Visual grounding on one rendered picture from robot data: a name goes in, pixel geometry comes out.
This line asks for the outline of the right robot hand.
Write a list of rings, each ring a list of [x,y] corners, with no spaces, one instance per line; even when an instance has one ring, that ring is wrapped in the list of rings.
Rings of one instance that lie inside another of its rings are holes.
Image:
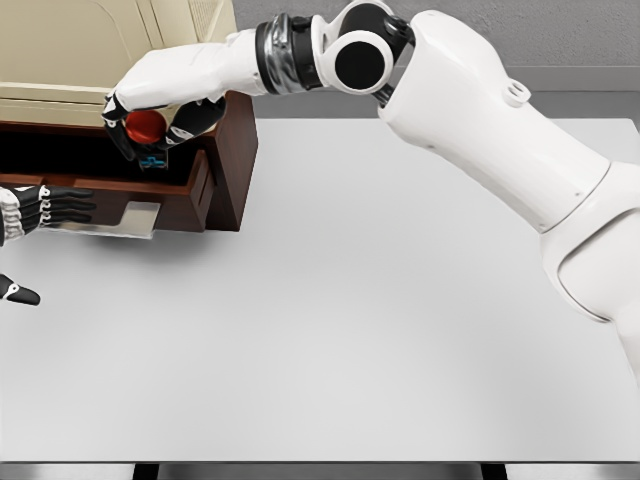
[[[198,43],[145,54],[105,97],[105,129],[116,147],[141,169],[168,167],[168,150],[213,127],[226,110],[219,62],[224,43]],[[135,140],[125,119],[134,112],[155,112],[177,105],[157,140]]]

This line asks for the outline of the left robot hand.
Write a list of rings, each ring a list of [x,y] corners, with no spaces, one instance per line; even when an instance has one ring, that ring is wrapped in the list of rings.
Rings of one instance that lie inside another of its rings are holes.
[[[64,186],[0,187],[0,247],[44,227],[90,222],[96,209],[93,195],[92,190]]]

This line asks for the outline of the red button switch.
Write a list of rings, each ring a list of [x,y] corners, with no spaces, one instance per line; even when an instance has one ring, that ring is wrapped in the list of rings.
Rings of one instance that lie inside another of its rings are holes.
[[[162,147],[167,123],[161,113],[155,110],[132,112],[126,117],[124,127],[134,162],[141,170],[168,168],[168,154]]]

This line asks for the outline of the brown drawer with silver handle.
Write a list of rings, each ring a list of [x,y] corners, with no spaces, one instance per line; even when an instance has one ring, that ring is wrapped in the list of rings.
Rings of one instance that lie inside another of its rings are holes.
[[[96,209],[89,227],[124,225],[125,210],[137,204],[157,204],[154,230],[205,230],[214,179],[202,149],[188,149],[172,159],[168,170],[126,171],[123,175],[18,174],[0,172],[0,186],[56,185],[90,189]]]

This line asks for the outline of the brown cabinet with cream top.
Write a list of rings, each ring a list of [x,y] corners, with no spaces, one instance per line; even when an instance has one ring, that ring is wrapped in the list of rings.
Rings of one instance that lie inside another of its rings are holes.
[[[0,0],[0,172],[123,175],[101,118],[107,93],[153,49],[220,42],[236,29],[232,0]],[[214,179],[205,230],[239,229],[258,139],[250,97],[230,92],[224,117],[171,149],[205,151]],[[102,233],[152,232],[157,204],[125,210]]]

